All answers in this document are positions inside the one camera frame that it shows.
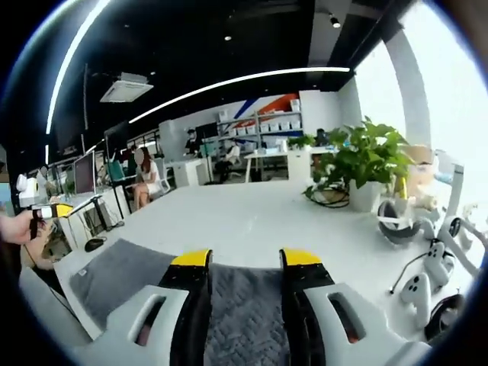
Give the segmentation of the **person's left hand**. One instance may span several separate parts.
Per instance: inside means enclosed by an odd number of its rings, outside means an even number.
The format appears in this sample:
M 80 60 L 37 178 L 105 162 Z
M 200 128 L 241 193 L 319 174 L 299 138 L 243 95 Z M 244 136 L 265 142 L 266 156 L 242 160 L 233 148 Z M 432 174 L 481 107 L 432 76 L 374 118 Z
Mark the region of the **person's left hand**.
M 23 245 L 32 240 L 32 210 L 24 210 L 14 217 L 1 214 L 1 242 Z

